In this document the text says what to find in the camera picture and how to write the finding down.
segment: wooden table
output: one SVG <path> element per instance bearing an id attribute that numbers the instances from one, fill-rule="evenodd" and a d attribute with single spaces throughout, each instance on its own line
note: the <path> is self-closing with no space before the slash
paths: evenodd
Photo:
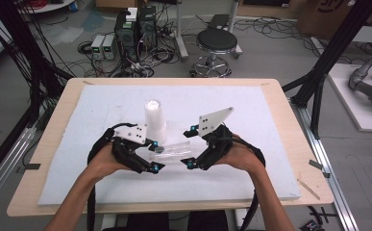
<path id="1" fill-rule="evenodd" d="M 274 79 L 71 79 L 55 109 L 30 163 L 41 164 L 38 170 L 26 170 L 8 208 L 11 217 L 54 215 L 59 206 L 37 204 L 45 184 L 48 169 L 85 85 L 167 85 L 167 86 L 256 86 L 261 87 L 269 110 L 279 131 L 285 153 L 297 178 L 302 196 L 282 201 L 283 205 L 317 205 L 333 203 L 333 194 L 322 172 L 311 165 L 315 160 L 308 142 L 288 104 L 279 83 Z M 97 207 L 98 213 L 131 213 L 156 211 L 191 211 L 236 209 L 250 206 L 250 201 L 207 201 L 107 204 Z"/>

